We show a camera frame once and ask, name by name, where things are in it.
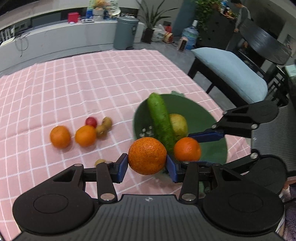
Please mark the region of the potted long-leaf plant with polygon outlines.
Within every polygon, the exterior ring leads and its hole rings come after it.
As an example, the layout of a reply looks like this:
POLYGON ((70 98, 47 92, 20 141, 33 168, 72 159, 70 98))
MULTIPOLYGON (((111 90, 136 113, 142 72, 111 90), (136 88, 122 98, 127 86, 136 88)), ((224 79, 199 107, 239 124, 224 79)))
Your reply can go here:
POLYGON ((143 15, 138 15, 142 20, 144 20, 146 29, 144 31, 144 34, 142 36, 142 41, 147 44, 151 44, 152 42, 152 36, 154 33, 154 27, 158 21, 161 19, 167 19, 170 18, 170 16, 164 16, 164 13, 176 10, 178 8, 171 8, 171 9, 161 9, 162 5, 164 4, 165 0, 161 1, 161 3, 154 8, 152 6, 151 10, 149 10, 149 7, 146 3, 146 1, 142 1, 141 3, 139 1, 136 1, 139 5, 140 9, 143 12, 143 15))

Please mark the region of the small red fruit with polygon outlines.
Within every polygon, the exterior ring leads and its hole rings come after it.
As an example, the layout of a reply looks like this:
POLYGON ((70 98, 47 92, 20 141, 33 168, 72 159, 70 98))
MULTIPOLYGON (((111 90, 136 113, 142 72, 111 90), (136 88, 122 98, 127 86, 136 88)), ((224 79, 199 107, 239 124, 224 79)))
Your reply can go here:
POLYGON ((96 118, 90 116, 90 117, 86 118, 85 124, 88 126, 92 126, 93 128, 96 128, 97 127, 97 120, 96 120, 96 118))

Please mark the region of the white wifi router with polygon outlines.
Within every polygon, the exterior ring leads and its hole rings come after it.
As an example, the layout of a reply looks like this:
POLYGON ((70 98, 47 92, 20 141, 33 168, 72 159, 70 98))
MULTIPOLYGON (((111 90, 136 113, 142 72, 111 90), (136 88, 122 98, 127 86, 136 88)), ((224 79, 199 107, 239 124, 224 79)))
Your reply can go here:
POLYGON ((4 46, 15 39, 15 26, 1 30, 1 46, 4 46))

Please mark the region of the green cucumber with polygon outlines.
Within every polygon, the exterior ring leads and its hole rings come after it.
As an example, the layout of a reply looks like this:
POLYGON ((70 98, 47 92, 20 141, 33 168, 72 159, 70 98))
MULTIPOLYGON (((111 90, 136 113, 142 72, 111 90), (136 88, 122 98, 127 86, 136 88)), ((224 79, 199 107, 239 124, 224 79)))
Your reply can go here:
POLYGON ((153 92, 147 99, 147 105, 152 118, 154 136, 171 154, 176 143, 176 136, 164 99, 158 93, 153 92))

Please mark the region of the green colander bowl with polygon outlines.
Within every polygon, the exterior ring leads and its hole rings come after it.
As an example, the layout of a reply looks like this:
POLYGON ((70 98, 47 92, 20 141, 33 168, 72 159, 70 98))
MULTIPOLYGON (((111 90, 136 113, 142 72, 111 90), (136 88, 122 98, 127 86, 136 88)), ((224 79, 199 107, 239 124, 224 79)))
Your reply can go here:
MULTIPOLYGON (((196 102, 176 94, 161 94, 168 113, 182 115, 188 124, 189 134, 203 132, 215 124, 215 118, 196 102)), ((152 120, 144 100, 136 109, 133 121, 133 137, 135 140, 141 137, 153 137, 152 120)), ((201 143, 201 161, 225 164, 227 161, 226 139, 222 138, 214 142, 201 143)))

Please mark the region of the yellow-green pear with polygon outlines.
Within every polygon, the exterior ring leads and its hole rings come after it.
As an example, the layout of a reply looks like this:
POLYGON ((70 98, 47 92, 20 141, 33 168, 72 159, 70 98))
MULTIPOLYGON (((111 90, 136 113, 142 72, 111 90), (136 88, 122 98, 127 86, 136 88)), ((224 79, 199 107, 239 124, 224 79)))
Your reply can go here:
POLYGON ((177 113, 170 114, 170 122, 177 140, 188 136, 187 121, 182 115, 177 113))

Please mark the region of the white TV console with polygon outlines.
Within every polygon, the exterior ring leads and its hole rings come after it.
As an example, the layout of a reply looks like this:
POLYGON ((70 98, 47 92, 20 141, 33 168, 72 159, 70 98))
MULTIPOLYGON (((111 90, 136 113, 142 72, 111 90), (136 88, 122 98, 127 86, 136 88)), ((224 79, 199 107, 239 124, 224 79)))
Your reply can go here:
POLYGON ((1 46, 1 75, 11 74, 34 61, 100 51, 112 46, 116 20, 69 24, 33 29, 1 46))

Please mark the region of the blue water jug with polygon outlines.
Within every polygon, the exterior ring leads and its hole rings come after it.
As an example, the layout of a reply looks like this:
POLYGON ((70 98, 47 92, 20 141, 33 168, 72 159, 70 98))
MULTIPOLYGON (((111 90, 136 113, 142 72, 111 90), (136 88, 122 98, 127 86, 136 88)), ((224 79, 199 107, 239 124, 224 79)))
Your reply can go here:
POLYGON ((186 49, 192 50, 195 47, 196 40, 199 37, 199 32, 197 30, 198 21, 194 20, 191 27, 187 27, 182 32, 182 37, 187 38, 186 49))

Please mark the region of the orange tangerine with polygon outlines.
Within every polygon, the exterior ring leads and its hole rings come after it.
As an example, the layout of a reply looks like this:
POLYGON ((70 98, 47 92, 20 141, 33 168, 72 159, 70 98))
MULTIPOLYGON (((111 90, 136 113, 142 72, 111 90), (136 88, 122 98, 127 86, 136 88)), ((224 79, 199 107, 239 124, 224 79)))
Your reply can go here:
POLYGON ((155 138, 144 137, 134 141, 128 150, 128 163, 133 171, 141 175, 160 172, 166 164, 167 150, 155 138))
POLYGON ((96 130, 93 126, 85 125, 75 133, 75 142, 81 147, 89 147, 96 142, 96 130))
POLYGON ((178 140, 174 146, 174 156, 179 162, 196 162, 201 158, 201 146, 191 137, 178 140))
POLYGON ((56 126, 50 132, 50 141, 55 148, 64 149, 71 143, 71 135, 65 126, 56 126))

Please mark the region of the black round table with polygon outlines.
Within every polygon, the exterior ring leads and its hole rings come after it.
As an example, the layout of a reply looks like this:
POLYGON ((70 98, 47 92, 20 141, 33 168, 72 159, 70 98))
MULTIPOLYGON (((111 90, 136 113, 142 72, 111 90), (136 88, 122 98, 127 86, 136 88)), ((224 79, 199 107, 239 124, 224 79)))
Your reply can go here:
POLYGON ((240 26, 239 33, 255 52, 273 64, 284 65, 291 55, 288 47, 250 19, 246 19, 240 26))

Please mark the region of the small white heater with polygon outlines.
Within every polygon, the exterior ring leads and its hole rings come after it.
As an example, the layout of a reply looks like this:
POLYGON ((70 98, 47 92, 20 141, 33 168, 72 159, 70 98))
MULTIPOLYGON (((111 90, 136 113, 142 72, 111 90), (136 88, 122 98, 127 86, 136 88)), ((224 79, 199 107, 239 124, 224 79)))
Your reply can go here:
POLYGON ((188 38, 181 37, 178 43, 178 50, 183 52, 186 49, 187 43, 188 43, 188 38))

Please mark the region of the brown longan right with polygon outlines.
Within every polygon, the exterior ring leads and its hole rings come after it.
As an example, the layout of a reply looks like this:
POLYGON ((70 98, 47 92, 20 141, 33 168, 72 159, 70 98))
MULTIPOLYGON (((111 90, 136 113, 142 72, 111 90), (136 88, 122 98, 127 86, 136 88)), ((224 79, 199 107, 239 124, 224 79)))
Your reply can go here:
POLYGON ((110 117, 105 117, 103 120, 102 120, 102 125, 106 128, 106 130, 110 130, 112 128, 112 124, 113 124, 113 121, 110 117))

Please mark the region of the brown longan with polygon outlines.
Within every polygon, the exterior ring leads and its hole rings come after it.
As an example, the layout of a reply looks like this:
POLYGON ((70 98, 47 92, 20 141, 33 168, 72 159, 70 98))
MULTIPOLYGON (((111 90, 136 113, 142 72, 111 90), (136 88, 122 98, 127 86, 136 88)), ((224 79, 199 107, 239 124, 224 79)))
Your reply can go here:
POLYGON ((95 162, 95 167, 98 165, 98 164, 101 164, 101 163, 105 163, 106 161, 104 159, 99 159, 95 162))
POLYGON ((112 124, 113 124, 113 121, 110 117, 105 117, 103 120, 102 120, 102 125, 106 128, 106 130, 110 130, 112 128, 112 124))
POLYGON ((107 136, 107 129, 104 125, 99 125, 96 127, 96 137, 98 139, 105 138, 107 136))

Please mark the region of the red box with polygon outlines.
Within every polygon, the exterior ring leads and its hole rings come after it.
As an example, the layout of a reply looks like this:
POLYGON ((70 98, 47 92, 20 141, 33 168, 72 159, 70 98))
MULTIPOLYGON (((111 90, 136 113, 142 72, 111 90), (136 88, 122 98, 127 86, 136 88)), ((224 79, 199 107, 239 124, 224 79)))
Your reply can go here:
POLYGON ((80 14, 78 12, 72 12, 68 14, 68 23, 77 23, 80 14))

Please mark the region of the white plastic bag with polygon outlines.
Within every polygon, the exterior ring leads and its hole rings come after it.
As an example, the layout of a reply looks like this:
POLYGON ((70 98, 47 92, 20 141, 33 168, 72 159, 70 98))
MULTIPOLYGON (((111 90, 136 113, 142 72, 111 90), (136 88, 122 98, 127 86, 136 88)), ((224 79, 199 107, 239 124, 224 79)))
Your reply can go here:
POLYGON ((159 42, 164 39, 165 34, 167 33, 164 26, 159 24, 153 28, 154 32, 152 35, 152 42, 159 42))

